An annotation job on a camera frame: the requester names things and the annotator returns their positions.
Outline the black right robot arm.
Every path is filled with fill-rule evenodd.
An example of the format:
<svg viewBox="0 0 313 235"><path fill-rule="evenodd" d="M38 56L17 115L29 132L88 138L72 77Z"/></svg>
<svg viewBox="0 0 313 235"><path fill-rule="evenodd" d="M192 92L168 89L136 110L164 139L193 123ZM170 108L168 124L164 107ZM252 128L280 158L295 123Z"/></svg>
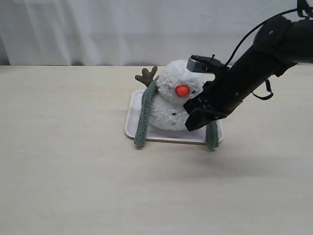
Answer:
<svg viewBox="0 0 313 235"><path fill-rule="evenodd" d="M231 66L214 57L192 55L187 69L212 73L202 92L184 104L188 131L229 116L243 100L271 76L277 77L297 64L313 62L313 22L292 22L278 16L257 32L251 47Z"/></svg>

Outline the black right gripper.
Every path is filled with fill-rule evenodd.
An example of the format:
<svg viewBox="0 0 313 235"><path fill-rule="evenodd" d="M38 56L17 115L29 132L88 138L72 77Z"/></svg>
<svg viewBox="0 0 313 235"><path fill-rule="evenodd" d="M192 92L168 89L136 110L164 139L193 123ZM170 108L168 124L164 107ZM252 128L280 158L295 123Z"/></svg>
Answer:
<svg viewBox="0 0 313 235"><path fill-rule="evenodd" d="M264 82L264 68L259 64L235 64L222 77L215 78L201 96L187 100L183 108L189 114L188 131L230 115L242 101Z"/></svg>

